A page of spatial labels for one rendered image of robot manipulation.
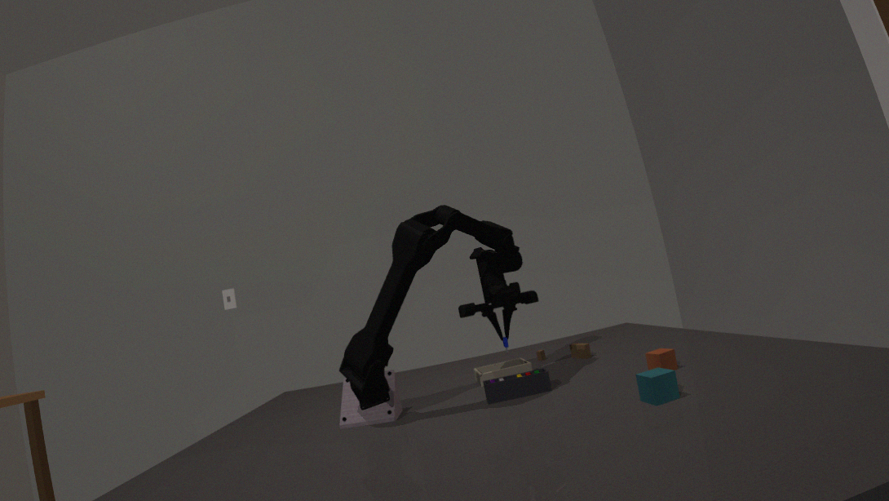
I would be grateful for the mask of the teal cube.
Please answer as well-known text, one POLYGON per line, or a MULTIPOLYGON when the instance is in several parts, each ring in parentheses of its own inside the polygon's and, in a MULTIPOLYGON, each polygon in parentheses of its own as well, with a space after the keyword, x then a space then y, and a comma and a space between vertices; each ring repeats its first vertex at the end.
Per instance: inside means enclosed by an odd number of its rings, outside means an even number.
POLYGON ((670 369, 651 369, 636 375, 640 400, 659 406, 680 397, 676 373, 670 369))

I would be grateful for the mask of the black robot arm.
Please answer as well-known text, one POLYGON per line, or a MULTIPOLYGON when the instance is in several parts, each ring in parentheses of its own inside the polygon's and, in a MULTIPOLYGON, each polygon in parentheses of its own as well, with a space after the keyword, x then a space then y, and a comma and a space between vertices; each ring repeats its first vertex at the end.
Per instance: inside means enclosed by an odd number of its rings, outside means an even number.
MULTIPOLYGON (((391 245, 393 261, 381 294, 365 328, 350 339, 340 363, 339 371, 349 380, 362 410, 391 400, 388 392, 391 388, 384 370, 394 349, 388 343, 388 336, 416 272, 431 261, 436 250, 448 242, 455 229, 472 235, 481 244, 495 250, 484 251, 480 247, 471 254, 470 259, 476 259, 480 277, 520 269, 522 258, 518 246, 515 246, 512 230, 491 220, 473 219, 450 206, 441 205, 401 222, 391 245), (431 228, 438 224, 443 227, 439 230, 431 228)), ((509 286, 506 281, 500 281, 497 286, 492 286, 492 282, 485 285, 486 304, 492 304, 494 308, 511 305, 513 299, 520 297, 517 282, 509 286)))

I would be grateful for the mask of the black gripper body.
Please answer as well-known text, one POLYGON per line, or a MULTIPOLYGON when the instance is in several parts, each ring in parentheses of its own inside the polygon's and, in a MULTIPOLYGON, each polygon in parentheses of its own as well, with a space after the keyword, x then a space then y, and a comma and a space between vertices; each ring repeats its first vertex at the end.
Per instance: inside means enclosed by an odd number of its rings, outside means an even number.
MULTIPOLYGON (((480 282, 482 285, 483 294, 485 293, 486 282, 492 282, 492 286, 497 286, 497 285, 500 285, 500 281, 505 281, 504 273, 499 273, 499 274, 495 274, 495 275, 491 275, 491 276, 487 276, 487 277, 481 277, 480 282)), ((485 296, 484 296, 484 301, 485 301, 485 296)), ((530 290, 528 292, 520 293, 520 297, 513 299, 513 304, 511 304, 511 305, 506 304, 501 307, 503 307, 504 310, 510 310, 510 308, 515 308, 517 303, 531 304, 531 303, 535 303, 535 302, 539 302, 539 296, 537 296, 537 292, 535 290, 530 290)), ((460 305, 460 308, 458 308, 458 311, 460 311, 460 318, 471 317, 471 316, 474 316, 475 313, 479 313, 479 312, 482 312, 483 314, 494 313, 493 310, 495 310, 493 305, 486 304, 486 301, 485 301, 485 304, 478 304, 478 305, 475 305, 474 303, 464 304, 464 305, 460 305)))

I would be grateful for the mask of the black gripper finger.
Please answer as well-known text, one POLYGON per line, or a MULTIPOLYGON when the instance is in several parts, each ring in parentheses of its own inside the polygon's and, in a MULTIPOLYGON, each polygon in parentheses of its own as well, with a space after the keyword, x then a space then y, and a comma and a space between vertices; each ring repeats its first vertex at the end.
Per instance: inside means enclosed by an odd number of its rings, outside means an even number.
POLYGON ((513 311, 517 310, 517 308, 510 308, 510 310, 502 310, 503 324, 506 339, 508 339, 508 330, 510 329, 511 315, 513 311))
POLYGON ((500 340, 503 341, 502 332, 501 332, 501 330, 500 330, 500 327, 498 327, 498 320, 497 320, 496 315, 497 315, 496 312, 494 312, 494 313, 488 313, 488 314, 482 314, 483 317, 488 317, 488 318, 489 318, 489 320, 492 322, 492 325, 493 325, 494 329, 495 329, 495 330, 497 331, 497 333, 498 333, 498 338, 500 338, 500 340))

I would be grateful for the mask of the beige open tray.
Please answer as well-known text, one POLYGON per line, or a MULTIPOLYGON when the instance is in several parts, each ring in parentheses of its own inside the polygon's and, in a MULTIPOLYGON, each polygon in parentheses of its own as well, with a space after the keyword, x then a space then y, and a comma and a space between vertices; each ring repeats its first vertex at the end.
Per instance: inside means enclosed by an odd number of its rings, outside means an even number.
POLYGON ((475 381, 483 387, 484 381, 502 379, 502 377, 531 371, 533 370, 531 364, 531 362, 520 358, 504 361, 491 366, 480 367, 479 369, 473 369, 475 381))

